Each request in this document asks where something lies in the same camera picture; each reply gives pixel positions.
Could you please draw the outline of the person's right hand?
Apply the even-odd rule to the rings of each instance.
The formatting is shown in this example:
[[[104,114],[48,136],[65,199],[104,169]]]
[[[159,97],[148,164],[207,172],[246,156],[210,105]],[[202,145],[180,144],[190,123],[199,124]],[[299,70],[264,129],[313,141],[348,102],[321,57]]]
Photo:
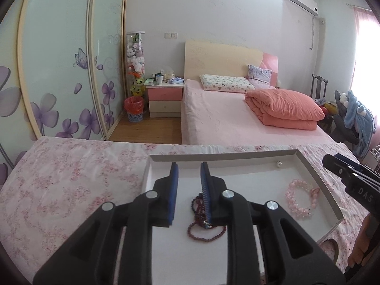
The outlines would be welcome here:
[[[370,257],[372,256],[372,252],[365,256],[365,253],[367,252],[370,244],[370,239],[366,234],[366,231],[370,224],[370,219],[370,214],[368,214],[364,218],[359,234],[356,238],[352,253],[348,257],[348,266],[351,268],[353,268],[355,264],[361,264],[361,266],[366,265]]]

